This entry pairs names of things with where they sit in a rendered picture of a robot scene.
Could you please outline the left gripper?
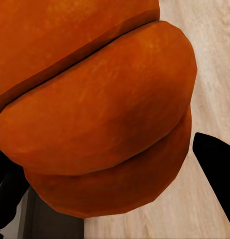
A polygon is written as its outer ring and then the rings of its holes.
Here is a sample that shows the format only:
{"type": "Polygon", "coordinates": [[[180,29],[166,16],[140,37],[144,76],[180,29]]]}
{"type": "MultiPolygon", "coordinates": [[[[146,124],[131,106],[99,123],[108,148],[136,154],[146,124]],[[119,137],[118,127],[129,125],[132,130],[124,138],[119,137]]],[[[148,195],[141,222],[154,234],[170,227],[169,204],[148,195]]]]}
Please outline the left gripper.
{"type": "Polygon", "coordinates": [[[24,195],[30,187],[25,178],[23,167],[15,163],[12,164],[1,185],[7,193],[17,196],[24,195]]]}

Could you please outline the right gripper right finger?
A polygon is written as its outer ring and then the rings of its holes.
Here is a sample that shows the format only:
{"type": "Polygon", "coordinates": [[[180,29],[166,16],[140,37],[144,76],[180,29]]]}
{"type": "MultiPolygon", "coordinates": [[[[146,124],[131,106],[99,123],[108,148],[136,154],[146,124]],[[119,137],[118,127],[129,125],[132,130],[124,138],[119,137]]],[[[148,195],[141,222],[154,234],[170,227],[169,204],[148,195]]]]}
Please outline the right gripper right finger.
{"type": "Polygon", "coordinates": [[[193,152],[230,221],[230,145],[198,132],[193,152]]]}

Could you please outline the pumpkin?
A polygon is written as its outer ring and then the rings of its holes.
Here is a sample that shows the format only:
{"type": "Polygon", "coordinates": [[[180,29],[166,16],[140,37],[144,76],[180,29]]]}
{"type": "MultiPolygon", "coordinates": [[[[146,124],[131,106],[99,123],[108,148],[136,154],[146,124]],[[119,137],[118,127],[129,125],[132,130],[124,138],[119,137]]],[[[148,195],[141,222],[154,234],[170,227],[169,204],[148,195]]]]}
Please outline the pumpkin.
{"type": "Polygon", "coordinates": [[[0,0],[0,151],[59,213],[137,209],[186,159],[197,71],[159,0],[0,0]]]}

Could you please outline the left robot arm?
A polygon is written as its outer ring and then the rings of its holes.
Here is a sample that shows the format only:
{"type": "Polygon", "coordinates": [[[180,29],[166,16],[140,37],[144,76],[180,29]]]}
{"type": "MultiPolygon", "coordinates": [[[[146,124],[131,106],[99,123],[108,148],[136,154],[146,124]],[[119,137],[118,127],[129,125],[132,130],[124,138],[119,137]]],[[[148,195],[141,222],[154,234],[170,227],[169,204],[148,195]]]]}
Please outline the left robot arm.
{"type": "MultiPolygon", "coordinates": [[[[13,163],[0,185],[0,230],[14,219],[17,205],[29,187],[23,167],[13,163]]],[[[0,239],[3,239],[1,233],[0,239]]]]}

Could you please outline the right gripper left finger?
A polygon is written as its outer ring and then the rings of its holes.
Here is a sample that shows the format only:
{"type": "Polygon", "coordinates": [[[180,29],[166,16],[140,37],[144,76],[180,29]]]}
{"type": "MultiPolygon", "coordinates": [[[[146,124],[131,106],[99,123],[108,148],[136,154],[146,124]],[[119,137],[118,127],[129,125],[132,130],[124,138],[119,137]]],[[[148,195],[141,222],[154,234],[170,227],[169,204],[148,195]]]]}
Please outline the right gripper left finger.
{"type": "Polygon", "coordinates": [[[0,151],[0,185],[11,168],[13,162],[0,151]]]}

